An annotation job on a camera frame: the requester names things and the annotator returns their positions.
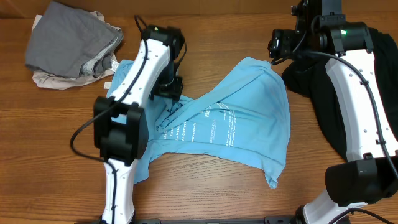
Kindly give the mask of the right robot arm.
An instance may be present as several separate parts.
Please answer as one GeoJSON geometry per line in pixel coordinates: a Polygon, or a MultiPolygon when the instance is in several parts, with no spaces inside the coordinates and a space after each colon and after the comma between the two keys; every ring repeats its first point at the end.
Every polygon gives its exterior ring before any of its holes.
{"type": "Polygon", "coordinates": [[[295,29],[276,29],[268,50],[277,65],[326,57],[346,133],[344,164],[325,173],[325,190],[293,216],[266,223],[348,223],[349,214],[397,192],[397,141],[384,112],[374,70],[374,45],[363,22],[347,22],[340,1],[292,6],[295,29]]]}

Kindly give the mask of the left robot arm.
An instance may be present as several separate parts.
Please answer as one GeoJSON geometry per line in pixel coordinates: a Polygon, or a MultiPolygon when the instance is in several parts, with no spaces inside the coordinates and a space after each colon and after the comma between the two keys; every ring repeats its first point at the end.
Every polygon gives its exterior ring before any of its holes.
{"type": "Polygon", "coordinates": [[[149,25],[125,79],[109,98],[96,99],[94,144],[106,171],[106,201],[100,223],[133,223],[134,174],[149,130],[144,108],[155,96],[177,101],[183,90],[178,68],[186,52],[182,31],[149,25]]]}

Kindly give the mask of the light blue t-shirt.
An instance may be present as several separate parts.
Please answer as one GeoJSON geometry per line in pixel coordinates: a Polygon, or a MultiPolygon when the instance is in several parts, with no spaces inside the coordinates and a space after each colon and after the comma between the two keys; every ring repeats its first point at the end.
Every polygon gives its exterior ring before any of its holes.
{"type": "Polygon", "coordinates": [[[246,57],[207,94],[178,101],[156,96],[145,107],[149,142],[135,182],[166,153],[206,154],[255,167],[276,188],[286,165],[290,112],[285,85],[269,62],[246,57]]]}

